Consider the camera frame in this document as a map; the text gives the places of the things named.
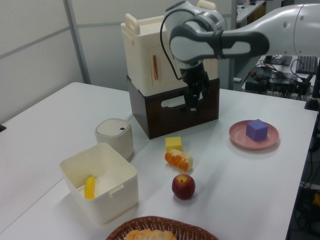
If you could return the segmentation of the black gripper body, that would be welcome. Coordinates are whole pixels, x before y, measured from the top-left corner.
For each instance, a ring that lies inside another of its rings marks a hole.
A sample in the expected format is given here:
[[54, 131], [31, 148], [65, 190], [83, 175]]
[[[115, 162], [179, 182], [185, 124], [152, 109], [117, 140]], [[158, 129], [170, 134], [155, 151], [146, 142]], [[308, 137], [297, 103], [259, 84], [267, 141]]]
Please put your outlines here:
[[179, 70], [183, 82], [185, 82], [190, 89], [202, 89], [203, 80], [206, 76], [206, 71], [202, 62], [197, 65], [193, 65], [190, 68], [180, 68]]

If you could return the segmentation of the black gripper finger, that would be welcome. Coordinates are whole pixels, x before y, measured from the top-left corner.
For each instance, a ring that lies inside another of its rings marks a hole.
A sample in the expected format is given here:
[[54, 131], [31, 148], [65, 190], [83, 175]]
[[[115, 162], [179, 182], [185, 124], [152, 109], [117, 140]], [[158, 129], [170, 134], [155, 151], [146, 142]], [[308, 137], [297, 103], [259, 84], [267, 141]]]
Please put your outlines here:
[[187, 108], [192, 112], [198, 112], [198, 87], [195, 83], [188, 86], [188, 89], [184, 92], [184, 101]]
[[204, 100], [209, 100], [209, 88], [210, 88], [210, 80], [207, 72], [205, 71], [201, 80], [202, 85], [202, 97]]

